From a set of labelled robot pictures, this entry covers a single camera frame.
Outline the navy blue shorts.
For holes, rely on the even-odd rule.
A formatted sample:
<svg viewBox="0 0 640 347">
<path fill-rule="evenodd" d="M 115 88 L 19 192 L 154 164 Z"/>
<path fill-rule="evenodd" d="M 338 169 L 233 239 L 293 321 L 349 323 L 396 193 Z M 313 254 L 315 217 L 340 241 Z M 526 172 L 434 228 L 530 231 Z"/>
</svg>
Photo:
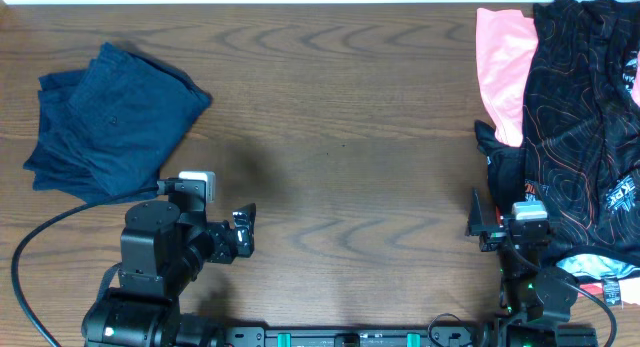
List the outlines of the navy blue shorts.
<svg viewBox="0 0 640 347">
<path fill-rule="evenodd" d="M 75 85 L 43 96 L 53 188 L 94 202 L 155 186 L 211 103 L 185 74 L 103 44 Z"/>
</svg>

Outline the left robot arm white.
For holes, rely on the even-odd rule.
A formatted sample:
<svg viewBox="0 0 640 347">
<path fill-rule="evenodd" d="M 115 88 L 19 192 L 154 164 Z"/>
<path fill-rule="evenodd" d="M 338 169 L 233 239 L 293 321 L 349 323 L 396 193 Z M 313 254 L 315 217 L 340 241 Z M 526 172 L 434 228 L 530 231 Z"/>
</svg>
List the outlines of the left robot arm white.
<svg viewBox="0 0 640 347">
<path fill-rule="evenodd" d="M 223 327 L 184 314 L 179 297 L 207 263 L 230 264 L 255 249 L 257 208 L 210 222 L 200 197 L 175 194 L 125 215 L 121 261 L 108 270 L 81 332 L 87 346 L 223 346 Z"/>
</svg>

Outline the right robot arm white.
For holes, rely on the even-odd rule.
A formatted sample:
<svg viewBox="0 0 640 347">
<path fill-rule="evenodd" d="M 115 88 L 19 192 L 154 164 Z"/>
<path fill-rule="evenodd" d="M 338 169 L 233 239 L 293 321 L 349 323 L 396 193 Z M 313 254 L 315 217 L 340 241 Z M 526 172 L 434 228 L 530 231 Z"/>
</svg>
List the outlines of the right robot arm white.
<svg viewBox="0 0 640 347">
<path fill-rule="evenodd" d="M 477 333 L 476 346 L 596 346 L 593 328 L 571 325 L 579 292 L 576 278 L 540 257 L 553 237 L 540 201 L 518 202 L 506 215 L 490 213 L 472 190 L 467 234 L 500 263 L 500 304 L 504 310 Z"/>
</svg>

